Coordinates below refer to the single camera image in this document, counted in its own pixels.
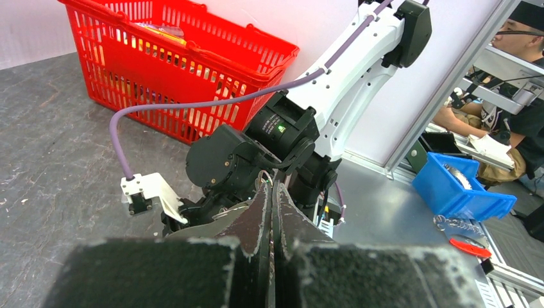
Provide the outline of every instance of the gray marble surface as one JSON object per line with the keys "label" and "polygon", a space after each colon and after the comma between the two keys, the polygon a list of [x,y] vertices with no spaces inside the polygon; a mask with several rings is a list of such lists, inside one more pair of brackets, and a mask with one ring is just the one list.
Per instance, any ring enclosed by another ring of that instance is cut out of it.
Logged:
{"label": "gray marble surface", "polygon": [[[129,217],[112,149],[113,115],[87,96],[76,54],[0,71],[0,308],[39,307],[75,243],[160,236],[160,211]],[[133,170],[180,196],[188,146],[132,120],[119,135]]]}

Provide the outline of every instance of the khaki pants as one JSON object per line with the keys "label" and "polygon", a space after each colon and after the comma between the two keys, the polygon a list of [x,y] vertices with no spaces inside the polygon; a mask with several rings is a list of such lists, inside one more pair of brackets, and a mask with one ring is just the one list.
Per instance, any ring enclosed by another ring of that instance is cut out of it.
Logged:
{"label": "khaki pants", "polygon": [[[455,114],[455,117],[463,121],[464,123],[476,127],[482,128],[482,119],[475,115]],[[497,168],[495,166],[488,165],[484,162],[480,162],[480,168],[478,170],[478,177],[480,182],[484,185],[498,185],[503,182],[512,182],[517,180],[525,174],[526,164],[522,155],[517,149],[511,149],[508,151],[508,156],[514,161],[514,169],[510,172]]]}

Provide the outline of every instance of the white panel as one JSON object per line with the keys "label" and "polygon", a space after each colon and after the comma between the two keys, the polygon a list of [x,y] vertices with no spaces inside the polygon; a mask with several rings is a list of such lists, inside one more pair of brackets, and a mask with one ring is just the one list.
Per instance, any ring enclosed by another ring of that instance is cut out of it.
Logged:
{"label": "white panel", "polygon": [[411,67],[399,69],[378,92],[347,149],[384,165],[499,2],[430,0],[429,44]]}
{"label": "white panel", "polygon": [[0,0],[0,69],[76,51],[65,6],[55,0]]}
{"label": "white panel", "polygon": [[297,78],[346,29],[357,12],[356,0],[195,0],[209,12],[242,26],[252,23],[300,47],[284,80]]}

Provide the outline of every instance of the blue plastic bin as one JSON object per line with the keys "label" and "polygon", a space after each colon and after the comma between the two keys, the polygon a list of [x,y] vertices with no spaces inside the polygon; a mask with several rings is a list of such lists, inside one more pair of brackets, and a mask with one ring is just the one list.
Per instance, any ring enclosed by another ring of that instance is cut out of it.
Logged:
{"label": "blue plastic bin", "polygon": [[[448,164],[470,182],[465,189],[444,167]],[[427,154],[427,163],[412,181],[412,185],[436,215],[484,221],[493,216],[503,218],[510,212],[516,197],[487,192],[476,180],[479,163],[476,160]]]}

